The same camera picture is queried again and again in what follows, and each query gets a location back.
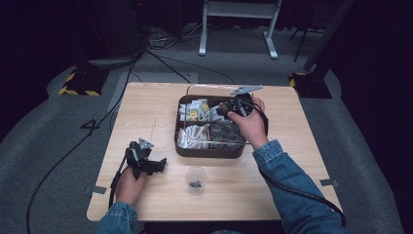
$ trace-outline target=plastic cup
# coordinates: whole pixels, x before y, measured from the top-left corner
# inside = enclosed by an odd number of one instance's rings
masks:
[[[190,167],[185,174],[188,191],[194,196],[201,195],[207,184],[207,171],[203,167]]]

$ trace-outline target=box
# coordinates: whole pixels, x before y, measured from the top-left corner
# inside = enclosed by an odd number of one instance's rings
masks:
[[[176,113],[176,124],[175,124],[175,134],[174,134],[174,142],[175,142],[175,149],[176,152],[183,156],[183,157],[195,157],[195,158],[223,158],[223,159],[235,159],[240,157],[244,151],[244,143],[245,140],[239,132],[240,137],[243,139],[242,143],[230,144],[230,143],[219,143],[220,145],[217,146],[218,143],[210,143],[208,149],[195,149],[195,148],[182,148],[178,145],[178,135],[181,129],[184,127],[189,127],[192,125],[203,126],[206,124],[216,125],[216,122],[212,121],[181,121],[179,108],[180,104],[187,104],[191,103],[192,100],[197,99],[206,99],[207,104],[209,107],[213,107],[218,105],[221,102],[226,102],[231,99],[231,97],[216,97],[216,96],[198,96],[198,95],[187,95],[182,97],[177,105],[177,113]],[[219,123],[220,126],[222,125],[235,125],[235,123]]]

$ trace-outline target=yellow black hazard tape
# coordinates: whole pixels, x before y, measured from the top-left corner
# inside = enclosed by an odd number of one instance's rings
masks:
[[[288,82],[299,98],[332,98],[325,82],[322,79],[316,80],[312,73],[291,73]]]
[[[74,69],[58,93],[60,95],[101,96],[101,90],[108,74],[108,70],[85,73]]]

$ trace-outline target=brown tray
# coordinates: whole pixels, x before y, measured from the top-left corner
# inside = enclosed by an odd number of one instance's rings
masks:
[[[223,158],[223,159],[235,159],[240,157],[244,151],[244,145],[241,145],[238,149],[194,149],[194,148],[181,148],[177,144],[178,140],[178,133],[179,130],[184,128],[184,121],[179,120],[179,107],[180,104],[187,104],[190,103],[192,100],[196,99],[207,99],[207,104],[212,107],[220,102],[225,102],[231,99],[231,97],[216,97],[216,96],[184,96],[179,100],[177,105],[177,113],[176,113],[176,124],[175,124],[175,134],[174,134],[174,141],[175,141],[175,150],[176,152],[183,157],[193,157],[193,158]],[[206,122],[206,121],[187,121],[186,127],[191,125],[198,125],[202,126],[208,123],[213,122]]]

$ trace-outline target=denim jacket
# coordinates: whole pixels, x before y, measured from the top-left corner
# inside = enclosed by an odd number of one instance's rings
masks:
[[[258,168],[272,180],[323,197],[309,176],[282,151],[278,141],[268,142],[252,155]],[[271,183],[268,185],[286,233],[347,233],[341,226],[341,216],[326,205],[281,190]],[[96,233],[132,233],[136,220],[136,212],[130,205],[117,202],[100,220]],[[223,230],[219,233],[238,232]]]

